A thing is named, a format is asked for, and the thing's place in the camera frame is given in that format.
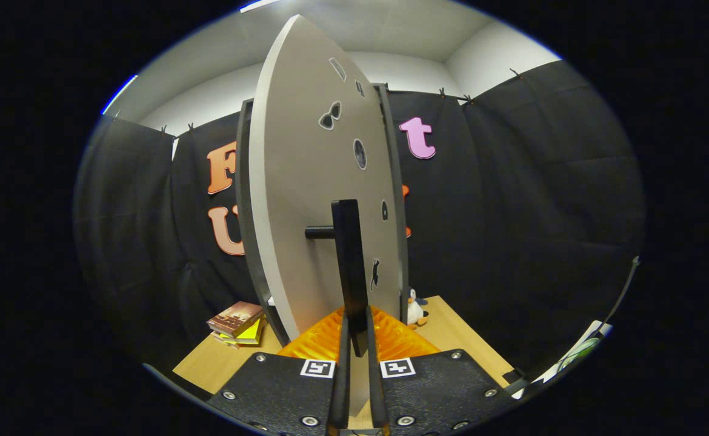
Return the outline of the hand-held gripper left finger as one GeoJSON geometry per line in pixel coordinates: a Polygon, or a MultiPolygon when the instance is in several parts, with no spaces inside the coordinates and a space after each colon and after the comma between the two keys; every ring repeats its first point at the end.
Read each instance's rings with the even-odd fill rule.
{"type": "Polygon", "coordinates": [[[344,308],[276,354],[256,352],[208,400],[231,420],[277,435],[338,435],[349,423],[344,308]]]}

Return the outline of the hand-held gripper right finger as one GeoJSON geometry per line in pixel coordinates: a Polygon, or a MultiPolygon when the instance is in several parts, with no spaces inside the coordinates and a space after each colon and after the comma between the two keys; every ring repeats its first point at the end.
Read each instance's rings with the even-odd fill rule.
{"type": "Polygon", "coordinates": [[[378,434],[452,435],[515,407],[512,392],[468,351],[437,351],[374,306],[365,316],[369,403],[378,434]]]}

